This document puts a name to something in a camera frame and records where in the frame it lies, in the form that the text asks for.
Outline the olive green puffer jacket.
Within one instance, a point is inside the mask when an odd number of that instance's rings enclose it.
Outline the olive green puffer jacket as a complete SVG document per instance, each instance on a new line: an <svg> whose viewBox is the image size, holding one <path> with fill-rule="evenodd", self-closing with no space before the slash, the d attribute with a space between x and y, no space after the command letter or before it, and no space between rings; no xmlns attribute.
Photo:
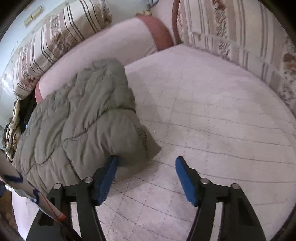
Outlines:
<svg viewBox="0 0 296 241"><path fill-rule="evenodd" d="M137 116L117 59L92 62L34 109L13 166L39 191L75 185L119 156L116 181L140 172L161 150Z"/></svg>

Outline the black clothes pile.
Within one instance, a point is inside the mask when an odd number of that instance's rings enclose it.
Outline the black clothes pile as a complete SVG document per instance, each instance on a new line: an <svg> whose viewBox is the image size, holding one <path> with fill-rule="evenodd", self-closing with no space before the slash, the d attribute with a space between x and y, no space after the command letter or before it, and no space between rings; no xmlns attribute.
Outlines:
<svg viewBox="0 0 296 241"><path fill-rule="evenodd" d="M33 90L29 96L20 101L20 129L21 133L23 133L26 129L26 125L29 123L32 112L37 106L37 102L35 99L35 90Z"/></svg>

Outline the pink quilted round bed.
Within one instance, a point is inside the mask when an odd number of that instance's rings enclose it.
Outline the pink quilted round bed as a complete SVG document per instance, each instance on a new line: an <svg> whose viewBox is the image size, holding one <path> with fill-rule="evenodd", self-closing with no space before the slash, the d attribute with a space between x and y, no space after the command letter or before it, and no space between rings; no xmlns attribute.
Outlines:
<svg viewBox="0 0 296 241"><path fill-rule="evenodd" d="M210 182L240 185L267 240L295 206L295 117L263 81L176 45L125 68L140 123L161 147L96 208L107 240L186 240L196 208L175 171L182 156Z"/></svg>

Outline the beige brown patterned blanket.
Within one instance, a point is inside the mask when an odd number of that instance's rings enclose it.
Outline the beige brown patterned blanket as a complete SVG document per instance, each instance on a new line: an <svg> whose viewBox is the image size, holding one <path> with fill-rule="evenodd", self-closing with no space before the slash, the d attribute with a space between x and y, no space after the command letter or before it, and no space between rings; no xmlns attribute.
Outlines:
<svg viewBox="0 0 296 241"><path fill-rule="evenodd" d="M5 147L6 157L12 163L16 152L17 144L21 137L20 125L21 101L18 99L14 104L13 116L10 123L4 129L3 146Z"/></svg>

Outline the pink bolster cushion centre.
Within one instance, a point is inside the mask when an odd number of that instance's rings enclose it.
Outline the pink bolster cushion centre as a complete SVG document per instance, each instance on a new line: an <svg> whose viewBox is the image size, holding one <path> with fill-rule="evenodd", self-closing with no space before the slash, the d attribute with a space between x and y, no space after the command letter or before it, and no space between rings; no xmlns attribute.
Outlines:
<svg viewBox="0 0 296 241"><path fill-rule="evenodd" d="M94 61L116 58L126 66L173 45L168 28L153 16L138 15L117 23L79 43L50 67L37 83L36 102Z"/></svg>

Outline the pink bolster cushion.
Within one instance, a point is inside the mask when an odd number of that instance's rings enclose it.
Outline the pink bolster cushion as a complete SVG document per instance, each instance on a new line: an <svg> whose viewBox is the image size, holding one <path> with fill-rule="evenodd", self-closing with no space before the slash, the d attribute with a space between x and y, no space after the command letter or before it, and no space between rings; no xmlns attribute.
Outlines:
<svg viewBox="0 0 296 241"><path fill-rule="evenodd" d="M151 9L152 15L163 22L168 28L175 45L181 44L178 31L178 10L180 0L160 0Z"/></svg>
<svg viewBox="0 0 296 241"><path fill-rule="evenodd" d="M126 66L173 45L168 28L153 16L138 15L117 23L79 43L50 67L37 83L36 102L94 61L116 58Z"/></svg>

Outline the striped floral pillow left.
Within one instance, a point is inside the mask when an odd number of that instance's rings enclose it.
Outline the striped floral pillow left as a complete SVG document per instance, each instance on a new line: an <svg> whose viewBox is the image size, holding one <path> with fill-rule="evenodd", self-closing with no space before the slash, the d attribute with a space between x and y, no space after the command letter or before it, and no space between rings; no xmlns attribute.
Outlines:
<svg viewBox="0 0 296 241"><path fill-rule="evenodd" d="M12 96L25 99L63 55L112 22L107 1L72 1L53 10L12 54L2 81Z"/></svg>

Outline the striped floral pillow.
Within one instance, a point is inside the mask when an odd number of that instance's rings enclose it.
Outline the striped floral pillow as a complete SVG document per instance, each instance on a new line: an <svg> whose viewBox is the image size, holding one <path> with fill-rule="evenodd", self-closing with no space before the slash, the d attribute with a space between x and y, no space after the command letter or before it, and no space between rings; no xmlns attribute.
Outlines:
<svg viewBox="0 0 296 241"><path fill-rule="evenodd" d="M295 111L295 45L259 1L180 1L180 41L263 80Z"/></svg>
<svg viewBox="0 0 296 241"><path fill-rule="evenodd" d="M12 54L2 81L12 96L25 99L63 55L112 22L107 1L72 1L53 10Z"/></svg>

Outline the striped floral pillow right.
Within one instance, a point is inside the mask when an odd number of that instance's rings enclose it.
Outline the striped floral pillow right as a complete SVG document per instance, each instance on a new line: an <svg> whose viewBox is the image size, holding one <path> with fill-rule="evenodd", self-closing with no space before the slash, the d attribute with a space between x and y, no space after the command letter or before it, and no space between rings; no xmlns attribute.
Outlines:
<svg viewBox="0 0 296 241"><path fill-rule="evenodd" d="M259 1L180 1L180 41L263 80L295 111L295 45Z"/></svg>

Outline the pink bolster cushion right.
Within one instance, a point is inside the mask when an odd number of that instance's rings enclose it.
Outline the pink bolster cushion right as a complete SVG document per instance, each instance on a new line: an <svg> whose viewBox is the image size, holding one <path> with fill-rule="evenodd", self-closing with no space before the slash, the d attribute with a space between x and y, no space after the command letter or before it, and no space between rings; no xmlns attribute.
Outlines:
<svg viewBox="0 0 296 241"><path fill-rule="evenodd" d="M178 31L178 10L180 0L160 0L151 9L152 15L163 22L168 28L175 45L181 44Z"/></svg>

